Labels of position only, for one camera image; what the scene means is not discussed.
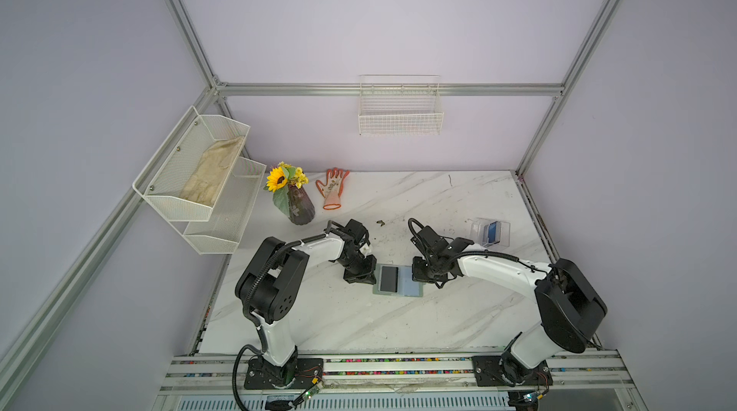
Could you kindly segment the thin dark credit card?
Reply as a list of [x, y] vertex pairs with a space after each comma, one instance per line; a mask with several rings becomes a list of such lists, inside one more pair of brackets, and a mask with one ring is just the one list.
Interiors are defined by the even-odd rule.
[[399, 282], [399, 268], [385, 265], [381, 268], [379, 290], [387, 293], [397, 293]]

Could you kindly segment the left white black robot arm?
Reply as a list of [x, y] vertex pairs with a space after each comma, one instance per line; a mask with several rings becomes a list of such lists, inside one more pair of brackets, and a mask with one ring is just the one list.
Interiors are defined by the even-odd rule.
[[289, 385], [297, 376], [297, 345], [286, 317], [297, 301], [311, 257], [343, 266], [343, 280], [349, 284], [376, 283], [370, 232], [355, 219], [345, 225], [330, 221], [322, 233], [310, 238], [284, 242], [270, 236], [261, 243], [234, 294], [261, 343], [255, 372], [276, 387]]

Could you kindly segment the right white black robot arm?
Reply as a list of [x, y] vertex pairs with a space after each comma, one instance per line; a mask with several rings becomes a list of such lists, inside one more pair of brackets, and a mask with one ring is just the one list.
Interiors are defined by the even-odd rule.
[[539, 320], [520, 332], [498, 359], [500, 378], [516, 386], [558, 353], [583, 353], [608, 308], [576, 263], [526, 261], [491, 251], [467, 238], [451, 240], [410, 218], [412, 279], [442, 289], [462, 277], [491, 282], [535, 302]]

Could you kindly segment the clear acrylic card box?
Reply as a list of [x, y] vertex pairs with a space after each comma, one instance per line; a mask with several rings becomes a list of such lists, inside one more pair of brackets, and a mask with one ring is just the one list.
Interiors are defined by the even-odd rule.
[[498, 219], [475, 218], [471, 222], [469, 238], [489, 250], [503, 250], [510, 246], [511, 225]]

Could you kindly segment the stack of assorted cards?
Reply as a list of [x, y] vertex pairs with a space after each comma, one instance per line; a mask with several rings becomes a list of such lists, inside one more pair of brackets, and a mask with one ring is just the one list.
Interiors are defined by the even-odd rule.
[[501, 240], [501, 223], [499, 221], [493, 221], [487, 224], [485, 234], [485, 244], [487, 246], [493, 246]]

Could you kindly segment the dark glass vase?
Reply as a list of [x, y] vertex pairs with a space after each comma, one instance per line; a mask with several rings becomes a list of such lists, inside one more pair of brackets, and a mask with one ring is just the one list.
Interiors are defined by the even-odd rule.
[[290, 185], [287, 199], [288, 217], [293, 224], [304, 226], [315, 218], [315, 207], [304, 188]]

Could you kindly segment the orange white work glove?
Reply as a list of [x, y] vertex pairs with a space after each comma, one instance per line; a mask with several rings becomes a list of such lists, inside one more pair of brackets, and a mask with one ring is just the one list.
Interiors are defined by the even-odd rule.
[[345, 179], [349, 177], [349, 174], [349, 170], [333, 167], [326, 171], [324, 179], [316, 181], [318, 192], [324, 198], [324, 205], [322, 205], [324, 210], [341, 209]]

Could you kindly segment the yellow sunflower bouquet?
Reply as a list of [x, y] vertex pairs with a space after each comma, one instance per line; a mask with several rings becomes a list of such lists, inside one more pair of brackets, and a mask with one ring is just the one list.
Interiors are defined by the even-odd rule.
[[290, 216], [308, 183], [309, 178], [301, 167], [281, 162], [268, 173], [263, 190], [272, 194], [273, 203], [281, 213]]

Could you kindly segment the lower white mesh shelf basket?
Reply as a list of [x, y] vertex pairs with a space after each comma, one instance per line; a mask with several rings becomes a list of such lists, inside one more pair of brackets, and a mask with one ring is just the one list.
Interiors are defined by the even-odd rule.
[[239, 157], [207, 222], [190, 222], [183, 238], [199, 255], [232, 254], [240, 245], [266, 165]]

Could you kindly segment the white mesh shelf basket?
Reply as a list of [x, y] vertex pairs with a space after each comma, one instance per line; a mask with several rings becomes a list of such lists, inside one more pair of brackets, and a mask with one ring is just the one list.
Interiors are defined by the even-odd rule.
[[240, 121], [220, 115], [202, 115], [195, 107], [190, 107], [157, 155], [136, 177], [132, 189], [169, 222], [207, 222], [215, 205], [207, 207], [184, 200], [180, 192], [207, 148], [218, 140], [237, 137], [247, 140], [250, 130], [249, 125]]
[[183, 238], [199, 255], [232, 254], [240, 245], [266, 165], [239, 157], [207, 222], [190, 222]]

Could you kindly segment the beige cloth glove in basket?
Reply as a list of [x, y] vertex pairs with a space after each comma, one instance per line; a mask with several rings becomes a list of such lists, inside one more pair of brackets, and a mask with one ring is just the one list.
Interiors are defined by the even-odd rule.
[[194, 173], [180, 192], [180, 198], [213, 207], [245, 139], [245, 137], [237, 137], [230, 140], [218, 140], [207, 148]]

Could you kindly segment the upper white mesh shelf basket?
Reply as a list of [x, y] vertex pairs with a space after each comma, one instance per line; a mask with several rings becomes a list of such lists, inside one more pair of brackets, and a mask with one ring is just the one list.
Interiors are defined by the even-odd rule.
[[220, 115], [202, 115], [195, 107], [190, 107], [157, 155], [136, 177], [132, 189], [169, 222], [207, 222], [215, 205], [207, 207], [184, 200], [180, 192], [207, 148], [218, 140], [237, 137], [247, 140], [250, 130], [249, 125], [240, 121]]

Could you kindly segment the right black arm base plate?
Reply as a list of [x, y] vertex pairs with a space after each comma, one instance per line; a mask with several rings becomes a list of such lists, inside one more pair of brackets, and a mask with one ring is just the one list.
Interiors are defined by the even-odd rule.
[[506, 355], [474, 355], [472, 372], [480, 387], [550, 386], [553, 382], [545, 362], [528, 369]]

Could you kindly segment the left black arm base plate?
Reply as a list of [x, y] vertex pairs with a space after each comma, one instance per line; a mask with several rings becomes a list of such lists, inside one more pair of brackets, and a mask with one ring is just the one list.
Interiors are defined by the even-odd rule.
[[246, 390], [307, 389], [323, 372], [324, 360], [320, 357], [296, 357], [280, 367], [254, 357], [248, 362], [242, 385]]

